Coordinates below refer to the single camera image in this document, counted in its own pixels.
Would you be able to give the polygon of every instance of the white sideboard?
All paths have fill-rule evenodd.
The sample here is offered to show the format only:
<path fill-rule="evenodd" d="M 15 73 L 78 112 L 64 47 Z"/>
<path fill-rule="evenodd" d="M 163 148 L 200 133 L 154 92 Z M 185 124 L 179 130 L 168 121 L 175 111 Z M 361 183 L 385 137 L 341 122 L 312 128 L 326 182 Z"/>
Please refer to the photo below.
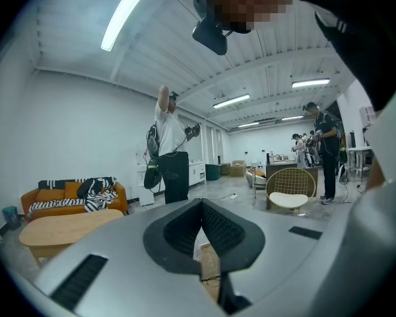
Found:
<path fill-rule="evenodd" d="M 154 194 L 144 188 L 144 177 L 145 177 L 145 171 L 147 169 L 147 166 L 145 164 L 138 164 L 137 165 L 137 185 L 138 185 L 138 197 L 139 197 L 139 202 L 141 206 L 148 205 L 148 204 L 154 204 Z M 194 184 L 197 184 L 199 182 L 205 182 L 205 162 L 200 161 L 200 162 L 190 162 L 189 163 L 189 185 L 192 186 Z M 158 192 L 159 190 L 162 191 L 166 189 L 164 186 L 164 181 L 163 179 L 161 180 L 161 185 L 160 187 L 157 186 L 152 189 L 154 193 Z"/>

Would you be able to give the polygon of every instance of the black slot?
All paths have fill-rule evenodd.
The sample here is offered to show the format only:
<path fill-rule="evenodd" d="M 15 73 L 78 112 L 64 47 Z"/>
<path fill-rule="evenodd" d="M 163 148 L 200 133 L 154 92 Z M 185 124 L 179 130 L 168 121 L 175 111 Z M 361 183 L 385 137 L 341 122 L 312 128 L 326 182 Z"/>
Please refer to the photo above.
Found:
<path fill-rule="evenodd" d="M 312 238 L 313 240 L 319 240 L 321 235 L 323 234 L 322 232 L 316 231 L 316 230 L 311 230 L 307 228 L 301 228 L 301 227 L 292 227 L 289 229 L 289 232 L 297 235 L 301 235 L 304 237 Z"/>
<path fill-rule="evenodd" d="M 68 310 L 73 310 L 96 279 L 108 259 L 89 255 L 51 294 L 51 299 Z"/>

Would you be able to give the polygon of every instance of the gold wire chair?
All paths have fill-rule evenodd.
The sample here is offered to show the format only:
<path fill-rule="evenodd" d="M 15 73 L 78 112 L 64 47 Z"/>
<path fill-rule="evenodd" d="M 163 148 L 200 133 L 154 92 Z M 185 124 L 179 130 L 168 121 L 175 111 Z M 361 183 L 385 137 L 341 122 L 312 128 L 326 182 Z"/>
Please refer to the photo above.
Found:
<path fill-rule="evenodd" d="M 275 189 L 269 194 L 267 189 L 272 179 L 275 181 Z M 308 184 L 313 182 L 313 192 L 308 197 Z M 285 168 L 275 172 L 265 184 L 265 193 L 272 203 L 278 207 L 296 209 L 298 216 L 300 208 L 314 196 L 315 180 L 305 169 Z"/>

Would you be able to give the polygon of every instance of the gray concrete floor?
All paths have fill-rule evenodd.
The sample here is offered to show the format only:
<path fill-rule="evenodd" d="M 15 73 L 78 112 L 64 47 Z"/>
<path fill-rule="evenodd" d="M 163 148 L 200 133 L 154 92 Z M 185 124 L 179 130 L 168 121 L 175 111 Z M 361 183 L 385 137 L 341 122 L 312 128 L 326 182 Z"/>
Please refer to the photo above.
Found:
<path fill-rule="evenodd" d="M 300 212 L 304 214 L 303 217 L 328 221 L 338 205 L 345 205 L 343 201 L 346 196 L 346 201 L 351 203 L 354 203 L 361 196 L 361 193 L 359 193 L 356 188 L 359 183 L 360 182 L 354 180 L 353 177 L 351 178 L 351 181 L 346 185 L 348 196 L 346 195 L 347 190 L 345 186 L 337 184 L 335 202 L 331 205 L 322 205 L 319 197 L 324 194 L 324 177 L 323 171 L 320 169 L 317 197 L 313 198 L 308 204 L 303 206 Z M 364 189 L 365 182 L 362 182 L 360 190 Z M 238 196 L 235 199 L 230 199 L 230 194 L 232 193 L 235 193 Z M 254 199 L 252 189 L 243 177 L 223 176 L 217 181 L 207 181 L 207 184 L 201 183 L 192 186 L 189 189 L 189 198 L 192 199 L 195 197 L 205 197 L 209 199 L 220 199 L 221 197 L 225 197 L 220 200 L 227 203 L 243 205 L 244 207 L 249 207 L 252 210 L 266 211 L 265 190 L 257 190 L 257 198 Z M 152 210 L 153 208 L 161 205 L 165 205 L 164 195 L 157 196 L 155 198 L 155 204 L 153 205 L 141 207 L 139 203 L 132 203 L 129 206 L 129 214 L 134 215 L 142 211 Z M 289 210 L 275 206 L 273 206 L 269 212 L 280 215 L 293 215 Z M 3 262 L 8 267 L 12 267 L 27 280 L 33 281 L 40 269 L 35 264 L 34 258 L 32 257 L 29 249 L 23 246 L 18 240 L 18 236 L 25 225 L 26 223 L 23 222 L 19 229 L 9 231 L 4 235 L 3 240 L 0 243 L 0 255 Z M 200 232 L 198 239 L 201 244 L 205 244 L 207 241 L 207 238 L 202 231 Z"/>

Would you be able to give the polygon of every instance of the ceiling light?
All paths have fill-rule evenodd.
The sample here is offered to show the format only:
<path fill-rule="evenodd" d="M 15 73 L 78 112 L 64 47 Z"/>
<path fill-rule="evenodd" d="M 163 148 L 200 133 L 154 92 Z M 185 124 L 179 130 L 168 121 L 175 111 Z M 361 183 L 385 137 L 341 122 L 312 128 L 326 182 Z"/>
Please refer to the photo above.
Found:
<path fill-rule="evenodd" d="M 305 87 L 305 86 L 316 86 L 316 85 L 326 85 L 330 82 L 330 79 L 316 79 L 308 81 L 293 82 L 292 88 Z"/>
<path fill-rule="evenodd" d="M 300 119 L 300 118 L 303 118 L 303 117 L 304 117 L 304 116 L 301 115 L 301 116 L 294 116 L 293 118 L 283 118 L 282 121 L 285 121 L 285 120 L 293 120 L 293 119 Z"/>
<path fill-rule="evenodd" d="M 259 124 L 259 122 L 253 122 L 253 123 L 247 123 L 247 124 L 241 124 L 238 126 L 238 128 L 242 128 L 242 127 L 249 127 L 250 125 L 257 125 Z"/>
<path fill-rule="evenodd" d="M 114 42 L 120 33 L 123 24 L 127 17 L 131 14 L 139 0 L 121 0 L 117 9 L 114 11 L 112 19 L 110 20 L 106 33 L 101 43 L 101 49 L 110 52 L 113 48 Z"/>
<path fill-rule="evenodd" d="M 213 107 L 216 108 L 216 109 L 217 108 L 221 108 L 221 107 L 227 106 L 228 104 L 232 104 L 232 103 L 236 103 L 236 102 L 239 102 L 239 101 L 242 101 L 242 100 L 246 100 L 247 98 L 249 98 L 249 94 L 246 94 L 246 95 L 243 95 L 243 96 L 239 96 L 237 98 L 231 98 L 230 100 L 223 101 L 223 102 L 220 102 L 218 104 L 215 104 Z"/>

